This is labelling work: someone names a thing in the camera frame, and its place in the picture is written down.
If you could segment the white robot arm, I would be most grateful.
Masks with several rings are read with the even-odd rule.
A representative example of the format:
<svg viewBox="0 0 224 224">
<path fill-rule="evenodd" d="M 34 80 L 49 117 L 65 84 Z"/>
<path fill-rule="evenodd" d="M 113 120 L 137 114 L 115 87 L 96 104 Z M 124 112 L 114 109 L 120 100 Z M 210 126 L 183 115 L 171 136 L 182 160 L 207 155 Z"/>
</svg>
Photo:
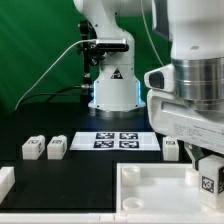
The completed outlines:
<svg viewBox="0 0 224 224">
<path fill-rule="evenodd" d="M 224 0 L 73 0 L 96 32 L 100 61 L 89 107 L 101 113 L 148 109 L 157 133 L 185 142 L 201 171 L 224 167 Z M 153 14 L 172 42 L 171 63 L 145 74 L 142 102 L 134 75 L 135 40 L 117 17 Z"/>
</svg>

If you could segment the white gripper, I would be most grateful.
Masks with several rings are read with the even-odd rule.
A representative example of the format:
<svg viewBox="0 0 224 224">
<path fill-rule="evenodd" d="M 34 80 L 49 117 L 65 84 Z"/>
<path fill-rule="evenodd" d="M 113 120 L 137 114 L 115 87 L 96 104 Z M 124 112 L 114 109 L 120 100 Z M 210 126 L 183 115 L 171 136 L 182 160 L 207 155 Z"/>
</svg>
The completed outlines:
<svg viewBox="0 0 224 224">
<path fill-rule="evenodd" d="M 185 142 L 195 170 L 201 159 L 212 154 L 210 150 L 224 154 L 224 103 L 219 110 L 196 111 L 171 93 L 150 90 L 147 109 L 155 132 Z"/>
</svg>

